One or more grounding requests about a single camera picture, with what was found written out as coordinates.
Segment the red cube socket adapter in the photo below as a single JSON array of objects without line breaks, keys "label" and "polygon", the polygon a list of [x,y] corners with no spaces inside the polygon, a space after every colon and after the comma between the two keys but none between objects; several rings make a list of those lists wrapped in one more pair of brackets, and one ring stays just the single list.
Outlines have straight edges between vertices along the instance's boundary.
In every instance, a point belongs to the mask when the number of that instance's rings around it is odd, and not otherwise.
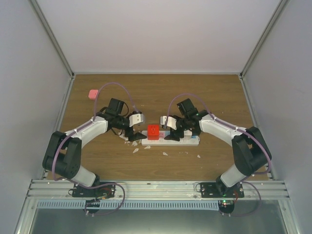
[{"label": "red cube socket adapter", "polygon": [[159,125],[157,125],[157,124],[148,125],[147,139],[148,140],[159,140]]}]

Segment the pink plug adapter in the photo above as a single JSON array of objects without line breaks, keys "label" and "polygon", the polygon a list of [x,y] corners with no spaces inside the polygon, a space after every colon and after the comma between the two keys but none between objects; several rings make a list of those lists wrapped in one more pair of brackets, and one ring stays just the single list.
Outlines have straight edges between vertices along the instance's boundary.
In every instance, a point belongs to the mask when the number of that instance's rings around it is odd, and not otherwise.
[{"label": "pink plug adapter", "polygon": [[90,100],[95,100],[97,95],[98,95],[98,90],[92,89],[92,90],[89,91],[88,98]]}]

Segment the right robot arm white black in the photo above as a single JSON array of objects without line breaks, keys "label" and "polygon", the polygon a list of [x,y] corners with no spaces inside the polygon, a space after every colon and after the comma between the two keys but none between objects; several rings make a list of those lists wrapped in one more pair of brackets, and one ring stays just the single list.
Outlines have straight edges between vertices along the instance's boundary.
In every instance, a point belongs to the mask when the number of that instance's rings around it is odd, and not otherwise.
[{"label": "right robot arm white black", "polygon": [[243,128],[216,117],[205,108],[199,111],[188,98],[177,104],[181,116],[167,114],[162,117],[162,126],[170,128],[167,139],[180,141],[186,130],[194,136],[211,134],[231,146],[234,164],[216,179],[216,193],[228,197],[234,186],[252,175],[259,175],[260,168],[272,167],[272,155],[261,131],[256,127]]}]

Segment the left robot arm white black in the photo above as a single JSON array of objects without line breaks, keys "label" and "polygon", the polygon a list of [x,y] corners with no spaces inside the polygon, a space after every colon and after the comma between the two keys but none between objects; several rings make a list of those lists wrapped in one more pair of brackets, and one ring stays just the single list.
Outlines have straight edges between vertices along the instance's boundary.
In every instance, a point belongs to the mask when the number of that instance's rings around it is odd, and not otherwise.
[{"label": "left robot arm white black", "polygon": [[122,109],[126,105],[124,101],[112,98],[107,107],[100,109],[83,125],[65,133],[52,133],[43,158],[43,168],[59,175],[59,179],[79,184],[88,196],[97,196],[100,193],[97,175],[81,165],[83,147],[114,128],[121,130],[129,141],[147,138],[133,130],[135,125],[144,123],[144,114],[141,111],[133,111],[122,115]]}]

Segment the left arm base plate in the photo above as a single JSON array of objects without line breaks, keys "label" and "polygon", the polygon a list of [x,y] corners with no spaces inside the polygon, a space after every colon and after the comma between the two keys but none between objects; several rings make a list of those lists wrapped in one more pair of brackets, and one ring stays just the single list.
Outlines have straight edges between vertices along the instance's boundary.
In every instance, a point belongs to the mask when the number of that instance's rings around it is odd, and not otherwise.
[{"label": "left arm base plate", "polygon": [[115,196],[116,186],[113,184],[101,186],[99,188],[90,189],[84,188],[79,185],[74,185],[72,189],[68,191],[68,195],[79,198],[96,198],[96,199],[109,199]]}]

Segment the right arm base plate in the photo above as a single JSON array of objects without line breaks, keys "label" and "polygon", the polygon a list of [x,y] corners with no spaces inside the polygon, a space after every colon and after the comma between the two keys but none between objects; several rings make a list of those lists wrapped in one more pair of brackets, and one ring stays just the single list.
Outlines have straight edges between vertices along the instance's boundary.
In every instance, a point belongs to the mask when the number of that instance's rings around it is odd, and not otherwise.
[{"label": "right arm base plate", "polygon": [[216,182],[201,182],[199,191],[202,198],[243,198],[245,196],[242,185],[237,184],[228,188]]}]

